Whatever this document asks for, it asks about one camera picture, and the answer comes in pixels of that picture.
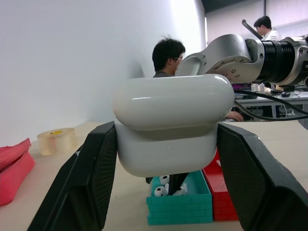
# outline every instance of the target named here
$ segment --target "red bag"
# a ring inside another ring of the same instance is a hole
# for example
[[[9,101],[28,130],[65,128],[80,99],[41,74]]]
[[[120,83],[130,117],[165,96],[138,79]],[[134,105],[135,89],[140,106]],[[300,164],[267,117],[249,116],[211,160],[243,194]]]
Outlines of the red bag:
[[[17,190],[34,166],[29,153],[30,139],[0,148],[0,206],[13,201]]]

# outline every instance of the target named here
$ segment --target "table surface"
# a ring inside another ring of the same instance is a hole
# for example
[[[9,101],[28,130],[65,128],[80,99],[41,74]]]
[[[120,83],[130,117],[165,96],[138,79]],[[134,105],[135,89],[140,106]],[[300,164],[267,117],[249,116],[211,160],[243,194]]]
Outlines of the table surface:
[[[76,128],[78,147],[98,123]],[[308,191],[308,131],[297,121],[232,123],[257,134],[269,151],[286,166]],[[75,152],[41,156],[37,142],[30,149],[36,161],[12,203],[0,207],[1,231],[25,231],[43,201],[60,167]],[[148,226],[145,198],[149,185],[128,174],[117,161],[115,180],[104,231],[241,231],[238,221],[211,224]]]
[[[277,97],[279,99],[291,102],[292,104],[308,104],[308,92],[300,92],[298,95],[291,94],[290,97],[283,98],[281,96]],[[268,106],[268,105],[281,105],[281,103],[265,99],[262,97],[257,97],[256,99],[236,99],[237,102],[243,106]]]

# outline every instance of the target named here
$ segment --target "clear tape roll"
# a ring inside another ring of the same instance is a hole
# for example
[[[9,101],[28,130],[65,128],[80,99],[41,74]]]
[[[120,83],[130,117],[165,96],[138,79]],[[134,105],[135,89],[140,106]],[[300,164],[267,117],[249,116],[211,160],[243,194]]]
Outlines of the clear tape roll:
[[[75,148],[77,138],[73,128],[61,128],[39,134],[38,143],[42,155],[55,155]]]

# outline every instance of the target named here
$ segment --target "black hair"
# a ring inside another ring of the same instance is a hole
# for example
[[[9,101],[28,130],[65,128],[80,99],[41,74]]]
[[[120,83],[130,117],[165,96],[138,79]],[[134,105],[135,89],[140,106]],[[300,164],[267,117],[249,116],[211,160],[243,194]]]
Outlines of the black hair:
[[[254,27],[260,27],[262,25],[265,26],[267,29],[271,29],[270,17],[268,16],[260,17],[258,20],[256,20]]]
[[[183,43],[179,40],[172,39],[171,37],[160,40],[154,47],[152,54],[155,71],[162,70],[169,58],[175,60],[185,51]]]

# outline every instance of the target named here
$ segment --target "teal plastic box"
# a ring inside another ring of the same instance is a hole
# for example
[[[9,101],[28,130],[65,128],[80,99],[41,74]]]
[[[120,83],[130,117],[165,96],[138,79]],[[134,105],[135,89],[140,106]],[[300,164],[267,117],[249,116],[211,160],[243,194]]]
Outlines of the teal plastic box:
[[[151,195],[146,198],[149,208],[149,225],[197,224],[213,222],[212,194],[207,186],[202,171],[188,174],[188,195],[154,196],[160,186],[159,177],[151,184]]]

